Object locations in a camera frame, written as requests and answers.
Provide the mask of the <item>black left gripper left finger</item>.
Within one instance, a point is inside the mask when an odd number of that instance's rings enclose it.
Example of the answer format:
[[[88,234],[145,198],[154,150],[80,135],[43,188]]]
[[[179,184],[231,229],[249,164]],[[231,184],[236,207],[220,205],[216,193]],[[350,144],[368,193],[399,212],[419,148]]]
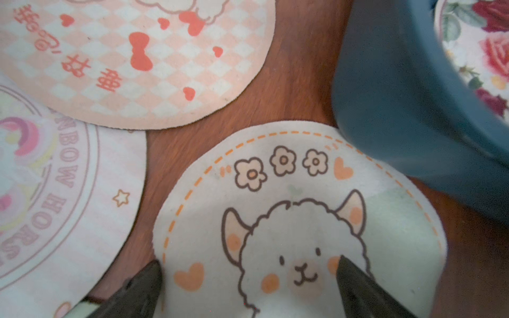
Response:
[[[160,262],[153,260],[102,303],[89,318],[152,318],[163,284]]]

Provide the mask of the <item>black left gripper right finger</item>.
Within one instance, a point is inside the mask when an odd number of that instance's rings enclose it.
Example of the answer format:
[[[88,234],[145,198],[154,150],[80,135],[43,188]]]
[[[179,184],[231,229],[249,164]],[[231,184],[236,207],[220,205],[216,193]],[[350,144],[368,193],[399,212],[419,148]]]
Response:
[[[414,316],[346,257],[339,260],[337,284],[347,318]]]

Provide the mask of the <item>white bear flower coaster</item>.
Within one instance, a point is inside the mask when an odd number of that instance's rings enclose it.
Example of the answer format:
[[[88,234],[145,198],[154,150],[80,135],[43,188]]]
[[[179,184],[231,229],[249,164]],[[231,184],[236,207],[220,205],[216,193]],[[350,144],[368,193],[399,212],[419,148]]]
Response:
[[[428,317],[447,256],[435,209],[405,175],[310,121],[241,130],[197,159],[153,247],[156,317],[343,317],[342,258]]]

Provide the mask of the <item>teal plastic storage box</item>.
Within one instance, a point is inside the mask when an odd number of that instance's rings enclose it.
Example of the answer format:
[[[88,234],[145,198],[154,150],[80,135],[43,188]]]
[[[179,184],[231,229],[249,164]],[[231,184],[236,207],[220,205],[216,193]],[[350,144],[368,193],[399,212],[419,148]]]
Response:
[[[429,1],[354,1],[332,88],[341,135],[365,154],[508,223],[505,98],[452,70]]]

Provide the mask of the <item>floral rose coaster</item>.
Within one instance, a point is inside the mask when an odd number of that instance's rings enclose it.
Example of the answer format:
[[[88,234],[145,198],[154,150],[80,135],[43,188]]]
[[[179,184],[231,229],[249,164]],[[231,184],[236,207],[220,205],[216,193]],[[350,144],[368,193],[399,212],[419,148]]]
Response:
[[[508,1],[438,1],[434,26],[453,69],[508,124]]]

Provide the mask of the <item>pink rainbow unicorn coaster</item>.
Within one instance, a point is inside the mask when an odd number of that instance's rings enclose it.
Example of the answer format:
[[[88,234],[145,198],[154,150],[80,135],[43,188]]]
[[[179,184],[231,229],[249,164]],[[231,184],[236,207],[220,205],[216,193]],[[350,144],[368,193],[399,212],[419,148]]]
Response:
[[[135,222],[144,132],[66,117],[1,78],[1,316],[63,317]]]

